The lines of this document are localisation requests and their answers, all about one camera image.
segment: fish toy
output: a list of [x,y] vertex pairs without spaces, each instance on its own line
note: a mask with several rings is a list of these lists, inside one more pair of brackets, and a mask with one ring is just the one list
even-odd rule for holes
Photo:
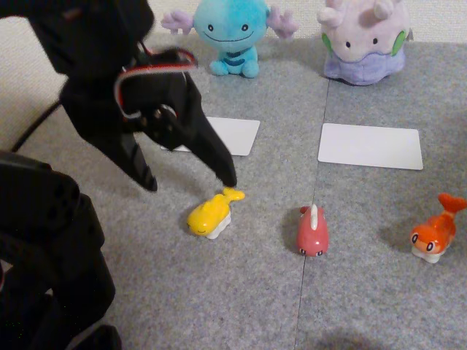
[[298,250],[308,257],[320,257],[328,251],[329,246],[328,223],[324,210],[313,204],[301,207],[300,212]]
[[177,34],[188,35],[192,28],[218,51],[210,69],[214,75],[236,74],[255,78],[259,71],[255,44],[271,28],[280,39],[289,39],[298,30],[292,12],[281,15],[264,0],[201,0],[195,15],[176,10],[165,14],[161,25]]
[[187,224],[197,236],[216,239],[231,223],[231,201],[241,201],[245,194],[233,188],[224,188],[209,201],[197,206],[188,216]]
[[410,238],[412,253],[432,264],[439,261],[455,237],[456,214],[467,208],[464,198],[452,197],[447,193],[440,194],[438,200],[444,208],[443,212],[415,227]]

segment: plush toy mouth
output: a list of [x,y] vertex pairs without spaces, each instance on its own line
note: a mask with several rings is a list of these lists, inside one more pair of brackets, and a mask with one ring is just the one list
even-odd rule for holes
[[217,40],[217,39],[214,39],[212,36],[209,36],[206,34],[206,32],[204,31],[203,32],[204,35],[206,35],[208,38],[210,38],[211,40],[214,40],[215,42],[240,42],[241,40],[245,40],[245,39],[248,39],[249,37],[251,37],[253,35],[253,33],[255,33],[254,31],[251,32],[251,34],[249,36],[246,36],[245,38],[242,38],[242,39],[237,39],[237,40]]

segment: toy eye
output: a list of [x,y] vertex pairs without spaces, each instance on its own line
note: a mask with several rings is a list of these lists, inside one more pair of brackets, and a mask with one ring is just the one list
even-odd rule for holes
[[433,248],[435,247],[435,244],[433,242],[430,242],[428,243],[428,245],[426,246],[426,251],[427,252],[431,252],[433,250]]

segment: white card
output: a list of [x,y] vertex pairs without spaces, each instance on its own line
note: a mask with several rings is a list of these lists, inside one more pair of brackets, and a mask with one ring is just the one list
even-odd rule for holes
[[[207,117],[207,119],[232,155],[250,154],[260,127],[259,120],[216,117]],[[190,152],[185,146],[178,147],[175,151]]]
[[415,129],[326,123],[318,160],[353,166],[423,169],[420,136]]

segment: black cable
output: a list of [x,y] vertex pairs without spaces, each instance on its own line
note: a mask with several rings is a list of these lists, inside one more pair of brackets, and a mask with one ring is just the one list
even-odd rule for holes
[[56,101],[52,106],[47,108],[44,113],[21,135],[20,139],[15,143],[12,152],[17,152],[21,146],[28,140],[29,136],[61,105],[60,101]]

